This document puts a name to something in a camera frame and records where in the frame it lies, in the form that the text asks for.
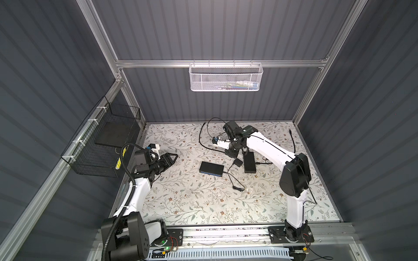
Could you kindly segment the black power adapter with cable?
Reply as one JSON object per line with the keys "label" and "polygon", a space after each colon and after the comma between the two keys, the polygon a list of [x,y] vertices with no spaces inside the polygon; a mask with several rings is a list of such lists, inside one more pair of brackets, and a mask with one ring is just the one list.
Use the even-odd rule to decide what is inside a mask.
{"label": "black power adapter with cable", "polygon": [[226,174],[228,176],[228,179],[232,184],[232,188],[239,192],[244,192],[246,190],[246,187],[239,181],[238,178],[234,176],[234,173],[238,172],[242,165],[243,162],[240,159],[236,158],[234,159],[233,163],[228,167],[228,169],[226,171],[223,171],[223,174]]}

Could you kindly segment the long black power brick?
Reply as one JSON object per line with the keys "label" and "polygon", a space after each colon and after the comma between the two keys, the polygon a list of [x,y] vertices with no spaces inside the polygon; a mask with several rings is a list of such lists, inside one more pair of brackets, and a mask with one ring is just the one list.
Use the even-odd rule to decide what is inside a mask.
{"label": "long black power brick", "polygon": [[255,174],[256,173],[256,162],[253,152],[248,152],[243,156],[244,162],[244,172],[246,174]]}

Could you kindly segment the black network switch box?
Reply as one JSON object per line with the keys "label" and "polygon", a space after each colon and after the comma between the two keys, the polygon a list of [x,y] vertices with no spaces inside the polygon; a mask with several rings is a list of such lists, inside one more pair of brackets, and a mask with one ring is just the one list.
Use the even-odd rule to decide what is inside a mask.
{"label": "black network switch box", "polygon": [[211,176],[222,177],[224,173],[224,165],[210,162],[201,162],[199,172]]}

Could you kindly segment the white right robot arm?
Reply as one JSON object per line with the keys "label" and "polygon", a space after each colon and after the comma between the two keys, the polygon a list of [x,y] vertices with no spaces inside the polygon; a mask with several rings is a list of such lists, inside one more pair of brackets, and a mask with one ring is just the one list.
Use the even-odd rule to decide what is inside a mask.
{"label": "white right robot arm", "polygon": [[308,157],[303,153],[295,154],[285,150],[250,125],[242,128],[236,122],[229,121],[223,129],[228,138],[213,138],[212,142],[223,148],[225,153],[236,154],[240,150],[251,149],[281,171],[279,186],[287,197],[285,236],[290,242],[301,239],[304,236],[303,230],[308,228],[304,210],[312,179]]}

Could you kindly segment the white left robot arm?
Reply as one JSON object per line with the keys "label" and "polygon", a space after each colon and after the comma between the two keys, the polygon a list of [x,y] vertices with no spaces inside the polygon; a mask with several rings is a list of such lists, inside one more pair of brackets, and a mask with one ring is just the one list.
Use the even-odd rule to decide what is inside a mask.
{"label": "white left robot arm", "polygon": [[164,256],[178,247],[163,219],[144,222],[142,207],[154,181],[178,159],[176,153],[159,153],[158,144],[142,148],[125,144],[119,153],[119,167],[129,178],[128,191],[112,217],[103,221],[103,261],[144,261],[148,255]]}

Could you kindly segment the yellow striped tool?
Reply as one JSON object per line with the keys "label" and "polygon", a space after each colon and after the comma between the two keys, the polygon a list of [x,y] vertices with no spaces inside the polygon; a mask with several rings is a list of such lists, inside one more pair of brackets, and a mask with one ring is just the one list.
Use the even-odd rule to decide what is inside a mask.
{"label": "yellow striped tool", "polygon": [[115,166],[115,169],[116,169],[116,170],[119,170],[119,169],[120,169],[120,167],[121,167],[121,160],[120,160],[120,159],[118,159],[118,161],[117,161],[117,163],[116,163],[116,166]]}

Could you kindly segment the items in white basket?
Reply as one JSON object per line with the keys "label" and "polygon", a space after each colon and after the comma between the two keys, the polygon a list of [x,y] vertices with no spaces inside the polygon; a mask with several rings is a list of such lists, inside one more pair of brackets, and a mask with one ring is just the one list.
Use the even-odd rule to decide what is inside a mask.
{"label": "items in white basket", "polygon": [[237,82],[226,82],[221,83],[215,88],[219,90],[249,90],[249,91],[258,91],[259,90],[259,82],[254,81],[237,81]]}

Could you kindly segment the black foam pad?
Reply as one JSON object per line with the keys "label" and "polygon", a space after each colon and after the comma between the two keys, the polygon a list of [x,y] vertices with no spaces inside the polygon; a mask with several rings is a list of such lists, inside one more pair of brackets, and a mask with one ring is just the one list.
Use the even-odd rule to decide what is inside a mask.
{"label": "black foam pad", "polygon": [[121,148],[129,135],[129,125],[107,122],[99,131],[94,143],[96,145]]}

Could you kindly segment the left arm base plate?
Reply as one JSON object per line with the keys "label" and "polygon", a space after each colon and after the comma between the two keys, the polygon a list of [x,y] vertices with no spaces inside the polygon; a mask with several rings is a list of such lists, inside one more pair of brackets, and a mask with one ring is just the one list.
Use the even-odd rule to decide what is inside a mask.
{"label": "left arm base plate", "polygon": [[184,237],[184,230],[179,228],[169,228],[168,234],[166,236],[162,236],[160,239],[156,239],[151,246],[153,247],[180,247],[182,246]]}

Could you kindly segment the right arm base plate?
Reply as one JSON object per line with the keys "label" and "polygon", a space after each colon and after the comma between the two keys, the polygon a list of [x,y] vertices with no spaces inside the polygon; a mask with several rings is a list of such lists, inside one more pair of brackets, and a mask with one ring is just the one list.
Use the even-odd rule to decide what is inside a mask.
{"label": "right arm base plate", "polygon": [[307,224],[294,229],[292,226],[270,226],[267,228],[272,244],[313,243],[313,233]]}

